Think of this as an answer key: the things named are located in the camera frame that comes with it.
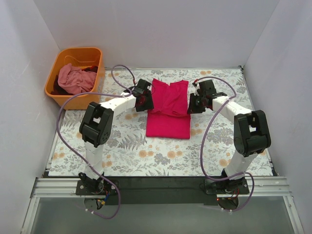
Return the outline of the magenta t shirt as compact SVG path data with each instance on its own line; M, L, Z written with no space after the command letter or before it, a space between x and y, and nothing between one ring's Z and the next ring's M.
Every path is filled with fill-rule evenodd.
M154 108L148 111L146 136L190 139L191 116L188 109L189 82L181 80L167 84L158 79L152 82Z

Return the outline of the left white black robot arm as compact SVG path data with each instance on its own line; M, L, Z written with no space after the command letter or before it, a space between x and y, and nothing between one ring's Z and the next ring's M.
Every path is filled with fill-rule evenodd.
M101 178L103 146L111 135L114 118L132 108L137 112L153 109L151 86L150 82L140 79L120 97L102 103L91 102L87 107L79 128L86 149L87 167L78 176L91 194L98 195L105 188Z

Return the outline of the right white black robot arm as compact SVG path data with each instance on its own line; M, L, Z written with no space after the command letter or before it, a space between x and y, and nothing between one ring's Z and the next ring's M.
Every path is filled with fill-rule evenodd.
M208 126L211 127L218 115L234 125L235 152L231 162L223 169L221 176L205 174L204 189L208 194L231 194L242 191L248 194L245 179L252 161L271 146L271 136L266 115L262 110L253 111L234 102L236 93L230 97L218 92L214 77L203 77L193 82L195 92L190 95L188 114L201 114L206 109L215 112Z

